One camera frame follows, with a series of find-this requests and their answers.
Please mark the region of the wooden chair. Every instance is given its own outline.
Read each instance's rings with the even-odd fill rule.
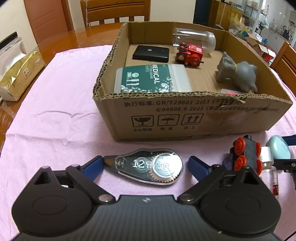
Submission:
[[[296,95],[296,51],[285,41],[270,66]]]
[[[150,18],[150,0],[81,0],[84,25],[94,21],[104,24],[104,19],[128,17],[134,21],[134,16],[144,16],[144,21]]]

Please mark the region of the gray elephant toy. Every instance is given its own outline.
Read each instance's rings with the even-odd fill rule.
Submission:
[[[229,55],[224,52],[217,66],[217,81],[223,82],[225,79],[232,79],[236,87],[245,93],[257,92],[256,74],[257,67],[246,61],[236,64]]]

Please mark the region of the cardboard box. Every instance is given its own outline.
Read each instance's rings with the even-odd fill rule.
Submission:
[[[262,58],[264,59],[265,62],[268,63],[271,59],[274,59],[276,57],[276,53],[270,49],[267,49],[267,53],[264,52],[262,55]]]
[[[263,37],[260,34],[258,34],[258,33],[254,33],[254,34],[248,33],[248,37],[246,37],[246,40],[248,41],[248,39],[253,39],[258,44],[261,44]]]
[[[247,0],[247,5],[254,8],[258,7],[258,3],[256,1],[251,1],[251,0]]]
[[[261,57],[264,53],[268,54],[268,50],[265,46],[257,43],[254,39],[248,39],[247,43],[252,47],[252,49],[255,50],[257,54],[259,54]]]
[[[198,68],[186,71],[190,93],[113,93],[116,70],[124,66],[158,64],[133,60],[137,45],[170,48],[175,62],[173,29],[211,31],[216,50],[204,54]],[[228,95],[221,89],[235,88],[231,81],[216,81],[217,65],[226,51],[236,63],[257,66],[258,94]],[[266,63],[248,44],[227,31],[196,24],[174,22],[128,22],[105,59],[93,89],[94,101],[114,140],[160,140],[249,133],[270,129],[291,107],[292,101]]]

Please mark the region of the door frame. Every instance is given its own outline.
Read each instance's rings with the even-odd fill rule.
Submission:
[[[63,10],[64,10],[64,15],[65,15],[68,31],[74,30],[72,16],[71,16],[70,7],[69,7],[69,2],[68,2],[68,0],[61,0],[61,1],[62,1],[62,5],[63,5]]]

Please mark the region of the green label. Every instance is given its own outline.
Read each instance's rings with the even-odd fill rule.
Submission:
[[[138,65],[122,70],[121,92],[173,92],[167,64]]]

